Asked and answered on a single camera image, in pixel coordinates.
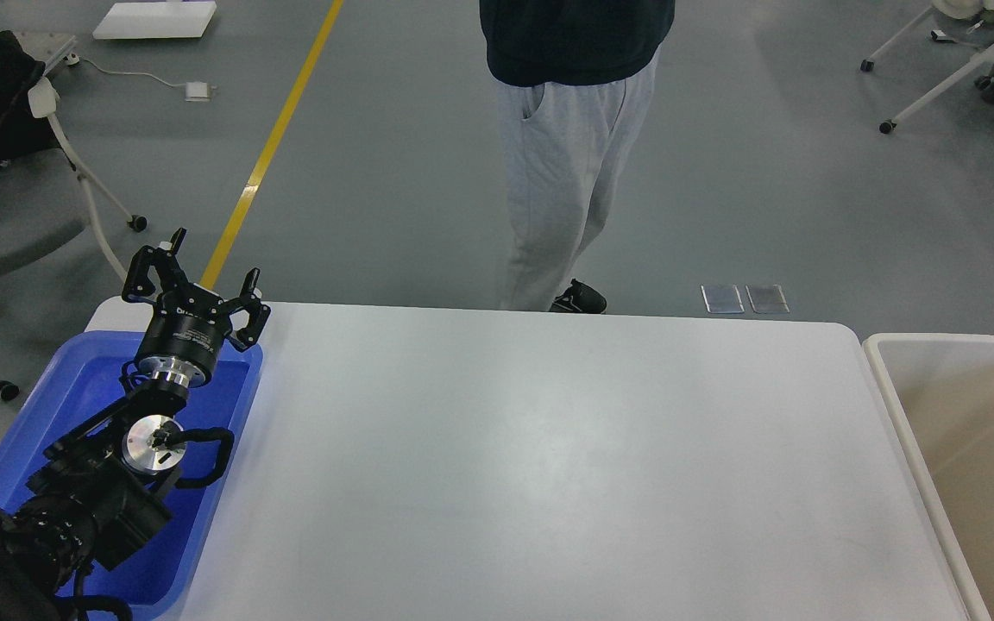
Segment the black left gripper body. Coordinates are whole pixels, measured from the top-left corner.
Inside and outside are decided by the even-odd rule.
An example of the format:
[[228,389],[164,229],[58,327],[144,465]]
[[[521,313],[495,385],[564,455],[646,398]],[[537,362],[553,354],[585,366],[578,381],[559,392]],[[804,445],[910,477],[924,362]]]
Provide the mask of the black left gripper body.
[[203,386],[217,368],[231,323],[214,310],[223,299],[214,294],[161,294],[134,362],[143,373],[174,367],[189,385]]

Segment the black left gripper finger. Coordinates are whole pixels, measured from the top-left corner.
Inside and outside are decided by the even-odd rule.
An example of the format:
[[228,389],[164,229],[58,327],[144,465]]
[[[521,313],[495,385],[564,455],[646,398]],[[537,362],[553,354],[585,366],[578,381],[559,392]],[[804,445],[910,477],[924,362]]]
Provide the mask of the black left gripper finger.
[[188,293],[188,279],[177,259],[185,238],[186,229],[176,229],[170,240],[159,247],[143,245],[139,248],[123,280],[122,300],[159,305],[163,294]]
[[[249,270],[238,295],[223,302],[223,334],[237,351],[246,351],[259,342],[271,316],[271,306],[263,302],[257,290],[260,274],[260,268]],[[246,323],[236,329],[232,317],[240,314],[246,316]]]

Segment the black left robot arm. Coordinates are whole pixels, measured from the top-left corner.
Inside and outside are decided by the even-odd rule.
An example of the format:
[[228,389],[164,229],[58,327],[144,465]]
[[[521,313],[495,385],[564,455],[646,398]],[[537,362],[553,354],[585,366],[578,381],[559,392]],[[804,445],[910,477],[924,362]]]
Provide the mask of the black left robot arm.
[[177,260],[186,230],[158,247],[143,245],[128,267],[122,296],[151,307],[135,357],[123,365],[123,395],[45,448],[27,480],[31,498],[0,508],[0,620],[85,620],[91,611],[130,620],[111,596],[87,596],[99,563],[113,570],[173,518],[172,490],[202,490],[226,473],[236,434],[187,429],[176,417],[191,390],[209,384],[223,345],[259,342],[271,307],[259,268],[235,298],[191,282]]

